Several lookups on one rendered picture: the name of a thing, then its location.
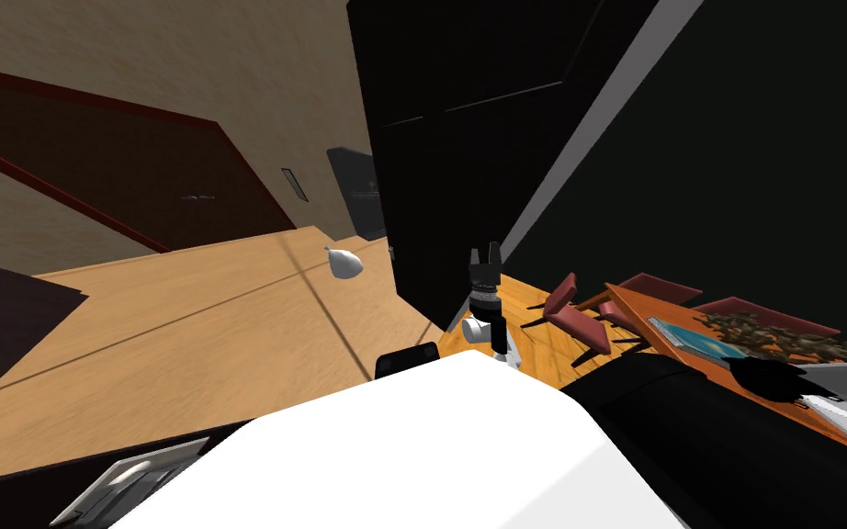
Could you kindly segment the dark grey panel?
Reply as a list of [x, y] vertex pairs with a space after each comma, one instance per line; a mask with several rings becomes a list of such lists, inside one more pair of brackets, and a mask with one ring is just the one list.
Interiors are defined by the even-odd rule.
[[378, 179], [369, 153], [345, 147], [326, 151], [356, 235], [368, 241], [386, 236]]

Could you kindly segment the orange wooden table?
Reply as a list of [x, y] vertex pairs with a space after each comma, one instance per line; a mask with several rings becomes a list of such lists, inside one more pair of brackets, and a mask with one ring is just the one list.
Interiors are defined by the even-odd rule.
[[725, 367], [717, 366], [705, 360], [705, 358], [691, 355], [674, 347], [672, 343], [666, 340], [649, 323], [650, 318], [658, 318], [710, 337], [712, 335], [710, 330], [703, 327], [696, 320], [699, 317], [698, 312], [673, 305], [663, 300], [651, 298], [623, 287], [611, 285], [611, 283], [607, 283], [605, 287], [607, 288], [610, 299], [615, 301], [617, 306], [631, 319], [638, 333], [649, 340], [657, 353], [673, 357], [676, 361], [701, 371], [709, 380], [740, 395], [746, 400], [754, 402], [756, 405], [777, 412], [786, 418], [806, 425], [806, 427], [813, 431], [822, 433], [822, 435], [833, 441], [847, 445], [847, 433], [822, 418], [816, 411], [801, 408], [795, 404], [772, 402], [761, 398], [761, 396], [752, 394], [742, 388]]

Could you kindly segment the dark red door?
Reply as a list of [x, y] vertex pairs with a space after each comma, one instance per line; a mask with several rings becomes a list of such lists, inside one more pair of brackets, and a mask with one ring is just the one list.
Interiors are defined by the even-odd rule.
[[218, 123], [6, 73], [0, 174], [157, 253], [294, 226]]

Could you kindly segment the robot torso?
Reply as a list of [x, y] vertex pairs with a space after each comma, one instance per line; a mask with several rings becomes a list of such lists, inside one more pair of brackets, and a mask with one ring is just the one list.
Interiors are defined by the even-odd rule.
[[110, 529], [689, 529], [562, 391], [469, 350], [256, 418]]

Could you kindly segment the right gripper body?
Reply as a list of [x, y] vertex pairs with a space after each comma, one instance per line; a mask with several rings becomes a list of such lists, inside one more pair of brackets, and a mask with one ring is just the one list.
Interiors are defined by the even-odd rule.
[[470, 263], [469, 281], [472, 291], [496, 292], [501, 284], [502, 265], [500, 263]]

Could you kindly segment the dark red chair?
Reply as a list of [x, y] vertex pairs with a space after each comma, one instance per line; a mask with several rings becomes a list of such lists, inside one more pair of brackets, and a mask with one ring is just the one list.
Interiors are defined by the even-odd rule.
[[680, 306], [703, 293], [700, 289], [680, 285], [680, 283], [667, 281], [646, 273], [638, 273], [619, 283], [619, 286], [629, 291]]
[[736, 297], [711, 301], [693, 307], [693, 310], [704, 314], [716, 315], [731, 315], [745, 312], [754, 316], [756, 322], [762, 326], [785, 328], [796, 335], [808, 334], [822, 338], [831, 338], [841, 333], [837, 329], [825, 327], [776, 310], [770, 310]]
[[572, 368], [582, 365], [597, 355], [609, 356], [611, 354], [611, 341], [607, 336], [604, 325], [581, 310], [570, 306], [570, 301], [576, 291], [576, 275], [569, 273], [548, 295], [543, 305], [535, 306], [535, 309], [543, 309], [542, 317], [521, 325], [521, 329], [526, 329], [542, 323], [550, 323], [576, 341], [586, 345], [588, 350], [576, 358], [570, 365]]

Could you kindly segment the white door knob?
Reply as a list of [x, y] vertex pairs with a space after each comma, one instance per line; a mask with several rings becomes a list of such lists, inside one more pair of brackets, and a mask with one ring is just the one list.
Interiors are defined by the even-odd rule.
[[354, 278], [364, 270], [361, 259], [352, 252], [330, 246], [324, 247], [324, 251], [327, 252], [330, 271], [338, 279]]

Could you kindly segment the black door leaf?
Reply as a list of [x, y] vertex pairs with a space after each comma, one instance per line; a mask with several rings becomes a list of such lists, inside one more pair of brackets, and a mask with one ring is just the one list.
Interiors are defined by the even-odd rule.
[[660, 0], [348, 0], [398, 295], [449, 330]]

